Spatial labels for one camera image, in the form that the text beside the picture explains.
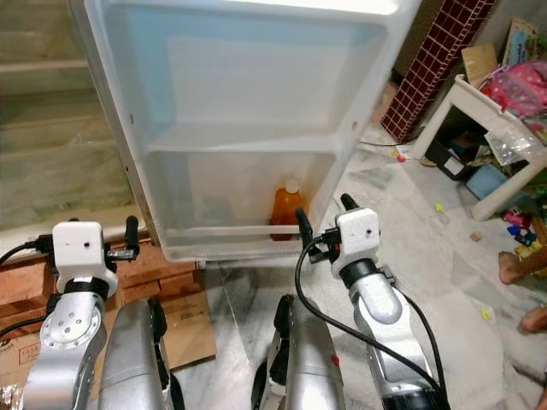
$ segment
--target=bottle cap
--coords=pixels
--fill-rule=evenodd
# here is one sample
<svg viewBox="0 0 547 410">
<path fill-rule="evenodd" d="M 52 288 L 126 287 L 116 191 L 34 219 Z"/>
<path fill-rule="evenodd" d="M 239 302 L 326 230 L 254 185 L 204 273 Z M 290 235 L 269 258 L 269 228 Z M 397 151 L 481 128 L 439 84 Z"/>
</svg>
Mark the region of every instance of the bottle cap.
<svg viewBox="0 0 547 410">
<path fill-rule="evenodd" d="M 289 194 L 296 194 L 300 190 L 300 183 L 296 179 L 291 178 L 285 182 L 285 190 Z"/>
</svg>

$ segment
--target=tiled pillar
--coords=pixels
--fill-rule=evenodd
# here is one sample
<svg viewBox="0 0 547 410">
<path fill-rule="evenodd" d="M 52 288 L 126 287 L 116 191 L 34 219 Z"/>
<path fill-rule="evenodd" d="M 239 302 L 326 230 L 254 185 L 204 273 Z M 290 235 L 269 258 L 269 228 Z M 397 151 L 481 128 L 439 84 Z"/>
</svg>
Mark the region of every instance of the tiled pillar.
<svg viewBox="0 0 547 410">
<path fill-rule="evenodd" d="M 444 0 L 381 124 L 398 142 L 409 140 L 450 70 L 496 0 Z"/>
</svg>

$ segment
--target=plastic bottle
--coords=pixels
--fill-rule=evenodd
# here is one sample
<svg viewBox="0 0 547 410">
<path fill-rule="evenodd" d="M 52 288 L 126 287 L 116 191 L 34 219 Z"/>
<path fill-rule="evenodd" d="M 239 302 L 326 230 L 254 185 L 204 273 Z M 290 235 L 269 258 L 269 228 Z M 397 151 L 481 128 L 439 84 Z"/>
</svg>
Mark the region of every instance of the plastic bottle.
<svg viewBox="0 0 547 410">
<path fill-rule="evenodd" d="M 296 179 L 289 179 L 285 188 L 275 192 L 271 225 L 298 225 L 295 214 L 297 208 L 305 208 L 304 200 L 300 195 L 300 184 Z M 274 233 L 270 235 L 274 241 L 290 241 L 292 234 Z"/>
</svg>

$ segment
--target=marble floor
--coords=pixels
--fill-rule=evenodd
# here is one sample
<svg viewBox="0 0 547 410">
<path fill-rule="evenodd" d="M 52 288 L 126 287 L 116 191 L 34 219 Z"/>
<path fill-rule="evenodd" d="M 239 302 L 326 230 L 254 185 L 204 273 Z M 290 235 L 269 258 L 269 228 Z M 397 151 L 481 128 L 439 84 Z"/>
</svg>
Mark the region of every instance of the marble floor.
<svg viewBox="0 0 547 410">
<path fill-rule="evenodd" d="M 363 140 L 392 142 L 376 126 Z M 422 307 L 443 358 L 452 409 L 529 409 L 541 393 L 547 365 L 547 335 L 517 331 L 524 312 L 547 302 L 545 282 L 529 278 L 505 286 L 497 278 L 497 253 L 516 242 L 500 219 L 477 222 L 469 209 L 476 199 L 462 184 L 418 161 L 397 162 L 391 148 L 360 144 L 340 181 L 336 197 L 350 193 L 374 209 L 382 231 L 379 259 L 398 286 Z M 436 213 L 434 204 L 444 205 Z M 323 227 L 333 224 L 333 199 Z M 469 235 L 481 231 L 473 242 Z M 215 329 L 216 358 L 176 372 L 189 409 L 248 409 L 255 369 L 265 359 L 280 297 L 294 293 L 294 256 L 277 260 L 208 265 L 203 280 Z M 353 324 L 344 285 L 328 264 L 303 272 L 304 291 L 321 309 Z M 483 317 L 486 311 L 490 319 Z M 412 317 L 415 335 L 430 363 L 426 333 Z M 361 342 L 331 329 L 344 377 L 348 409 L 381 409 Z"/>
</svg>

